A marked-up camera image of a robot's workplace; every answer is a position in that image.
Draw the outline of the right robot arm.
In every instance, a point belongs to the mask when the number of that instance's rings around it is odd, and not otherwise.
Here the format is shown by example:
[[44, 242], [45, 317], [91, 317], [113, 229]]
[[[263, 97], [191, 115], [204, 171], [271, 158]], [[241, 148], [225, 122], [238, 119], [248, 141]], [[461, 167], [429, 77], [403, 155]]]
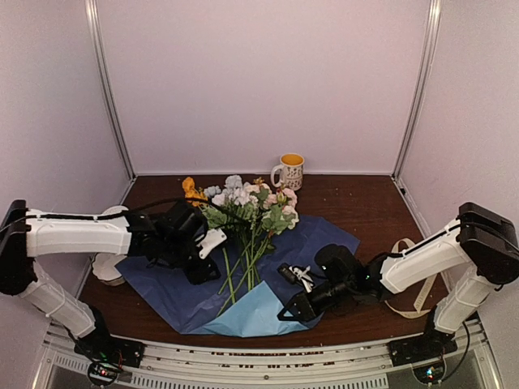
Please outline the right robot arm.
[[435, 356], [494, 291], [518, 277], [518, 240], [511, 220], [476, 203], [463, 203], [438, 233], [401, 252], [385, 252], [362, 265], [345, 246], [328, 244], [315, 255], [324, 282], [294, 295], [277, 317], [308, 322], [343, 297], [387, 301], [421, 280], [467, 266], [456, 287], [429, 313], [423, 334], [413, 337], [421, 357]]

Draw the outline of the blue fake flower stems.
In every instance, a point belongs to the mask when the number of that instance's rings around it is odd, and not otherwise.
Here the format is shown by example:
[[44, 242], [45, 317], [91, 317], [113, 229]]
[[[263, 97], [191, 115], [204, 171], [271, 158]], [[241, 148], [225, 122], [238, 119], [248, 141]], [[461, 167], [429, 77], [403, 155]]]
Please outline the blue fake flower stems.
[[250, 291], [260, 282], [257, 268], [262, 247], [257, 230], [259, 200], [251, 189], [252, 184], [233, 175], [225, 179], [222, 189], [210, 186], [204, 190], [208, 203], [202, 206], [202, 211], [208, 220], [208, 226], [219, 229], [226, 235], [221, 248], [225, 280], [218, 293], [227, 292], [229, 296], [222, 304], [220, 314], [238, 301], [238, 292], [242, 286]]

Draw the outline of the blue wrapping paper sheet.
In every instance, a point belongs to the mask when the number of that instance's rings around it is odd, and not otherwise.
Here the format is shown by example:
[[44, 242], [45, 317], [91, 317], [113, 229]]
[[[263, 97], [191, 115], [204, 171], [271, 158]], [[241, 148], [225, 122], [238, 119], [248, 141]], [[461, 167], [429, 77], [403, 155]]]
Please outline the blue wrapping paper sheet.
[[318, 216], [301, 216], [292, 230], [272, 240], [275, 250], [256, 263], [261, 283], [253, 289], [241, 281], [242, 268], [234, 262], [238, 252], [231, 244], [215, 249], [212, 259], [221, 272], [233, 275], [237, 301], [228, 299], [225, 278], [193, 285], [180, 269], [151, 265], [145, 257], [128, 257], [116, 266], [129, 285], [178, 333], [182, 335], [221, 335], [237, 337], [280, 336], [305, 331], [319, 321], [308, 323], [281, 321], [277, 315], [300, 287], [289, 284], [278, 273], [282, 263], [310, 267], [317, 252], [328, 244], [337, 244], [355, 252], [360, 241], [336, 225]]

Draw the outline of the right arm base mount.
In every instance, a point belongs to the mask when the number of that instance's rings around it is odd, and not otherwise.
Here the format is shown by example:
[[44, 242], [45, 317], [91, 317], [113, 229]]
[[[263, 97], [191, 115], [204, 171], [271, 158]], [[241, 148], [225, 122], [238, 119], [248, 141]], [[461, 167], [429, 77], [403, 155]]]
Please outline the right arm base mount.
[[457, 351], [457, 343], [453, 338], [454, 334], [430, 330], [419, 336], [390, 341], [388, 351], [392, 365], [414, 364], [453, 353]]

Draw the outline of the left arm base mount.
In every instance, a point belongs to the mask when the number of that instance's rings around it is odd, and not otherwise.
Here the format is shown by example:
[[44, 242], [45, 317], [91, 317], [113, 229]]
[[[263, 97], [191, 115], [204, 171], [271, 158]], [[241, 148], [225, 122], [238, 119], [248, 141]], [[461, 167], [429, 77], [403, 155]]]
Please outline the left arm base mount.
[[145, 345], [136, 340], [108, 336], [107, 339], [71, 337], [74, 351], [90, 361], [108, 363], [115, 367], [139, 368], [144, 356]]

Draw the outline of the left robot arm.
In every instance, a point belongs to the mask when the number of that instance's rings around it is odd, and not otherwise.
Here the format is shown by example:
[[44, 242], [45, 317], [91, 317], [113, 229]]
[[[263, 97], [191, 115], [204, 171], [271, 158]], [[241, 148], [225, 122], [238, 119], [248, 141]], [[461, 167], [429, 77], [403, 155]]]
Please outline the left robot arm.
[[143, 257], [181, 270], [191, 284], [219, 277], [211, 252], [227, 236], [212, 227], [201, 210], [180, 201], [150, 216], [141, 209], [116, 206], [101, 214], [44, 212], [14, 200], [1, 223], [1, 293], [28, 301], [61, 323], [74, 340], [100, 360], [117, 351], [116, 341], [94, 306], [71, 295], [43, 261]]

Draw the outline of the orange fake flower stem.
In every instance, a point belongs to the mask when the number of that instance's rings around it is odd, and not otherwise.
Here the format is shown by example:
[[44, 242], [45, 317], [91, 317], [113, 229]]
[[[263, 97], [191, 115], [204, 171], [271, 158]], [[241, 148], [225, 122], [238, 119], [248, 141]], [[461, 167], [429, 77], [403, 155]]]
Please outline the orange fake flower stem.
[[186, 177], [183, 180], [182, 189], [185, 199], [191, 206], [198, 208], [204, 208], [208, 206], [208, 197], [204, 193], [204, 189], [196, 187], [193, 177]]

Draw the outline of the pink fake flower stem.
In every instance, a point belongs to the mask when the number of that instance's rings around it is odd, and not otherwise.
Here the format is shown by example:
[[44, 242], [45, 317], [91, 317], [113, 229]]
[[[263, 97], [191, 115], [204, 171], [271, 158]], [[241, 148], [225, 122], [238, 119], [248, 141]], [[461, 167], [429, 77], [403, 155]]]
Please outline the pink fake flower stem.
[[260, 226], [265, 234], [260, 239], [249, 242], [238, 239], [241, 246], [240, 259], [244, 262], [243, 276], [238, 284], [246, 285], [248, 290], [252, 290], [261, 281], [257, 270], [259, 260], [264, 254], [275, 250], [273, 238], [294, 229], [299, 222], [296, 210], [298, 198], [288, 187], [273, 189], [261, 177], [253, 182], [243, 182], [239, 176], [228, 177], [226, 190], [242, 190], [255, 195], [260, 201], [260, 210], [264, 212], [260, 217]]

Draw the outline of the lilac hydrangea fake flower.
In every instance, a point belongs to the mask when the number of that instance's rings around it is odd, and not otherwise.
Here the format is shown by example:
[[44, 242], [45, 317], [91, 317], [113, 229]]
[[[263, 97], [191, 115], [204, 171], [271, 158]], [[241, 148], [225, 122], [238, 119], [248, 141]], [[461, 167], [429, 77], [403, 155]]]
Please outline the lilac hydrangea fake flower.
[[222, 229], [227, 235], [243, 239], [245, 242], [260, 239], [262, 230], [260, 201], [242, 190], [222, 192], [208, 201], [208, 206], [200, 208], [210, 229]]

